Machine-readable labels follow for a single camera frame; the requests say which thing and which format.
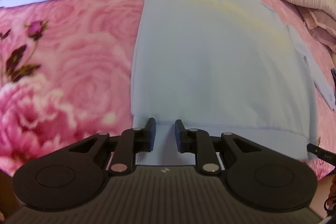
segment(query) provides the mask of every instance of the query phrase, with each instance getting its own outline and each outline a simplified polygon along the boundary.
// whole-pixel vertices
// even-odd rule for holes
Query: light blue sweatshirt
[[[45,0],[0,0],[13,7]],[[229,131],[297,159],[316,143],[314,83],[335,96],[292,26],[260,0],[145,0],[134,50],[133,125],[157,121],[140,164],[182,165],[173,125]]]

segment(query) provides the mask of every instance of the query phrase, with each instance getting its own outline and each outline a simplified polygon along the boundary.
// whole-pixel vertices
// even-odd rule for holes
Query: white logo
[[[170,171],[170,169],[168,169],[167,167],[165,167],[164,169],[161,169],[162,173],[168,173]]]

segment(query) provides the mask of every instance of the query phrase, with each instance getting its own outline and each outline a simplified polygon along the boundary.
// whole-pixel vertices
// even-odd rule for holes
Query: bed
[[[0,169],[99,131],[132,126],[130,75],[144,0],[53,0],[0,8]],[[296,8],[262,0],[307,43],[330,85],[327,48],[307,31]],[[336,152],[336,115],[316,91],[320,147]],[[333,167],[308,162],[319,179]]]

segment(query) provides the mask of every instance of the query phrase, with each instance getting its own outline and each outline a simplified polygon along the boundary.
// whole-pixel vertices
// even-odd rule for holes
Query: pink floral blanket
[[[327,49],[293,5],[262,0],[293,24],[333,85]],[[130,128],[130,75],[144,0],[53,0],[0,8],[0,169],[99,131]],[[319,142],[336,152],[336,115],[317,92]],[[319,178],[332,167],[314,160]]]

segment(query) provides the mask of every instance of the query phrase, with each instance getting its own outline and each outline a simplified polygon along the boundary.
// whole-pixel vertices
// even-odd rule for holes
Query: ribbed black surface
[[[46,213],[23,207],[7,224],[316,224],[310,209],[261,212],[235,200],[219,178],[198,174],[192,166],[138,166],[114,177],[89,203]]]

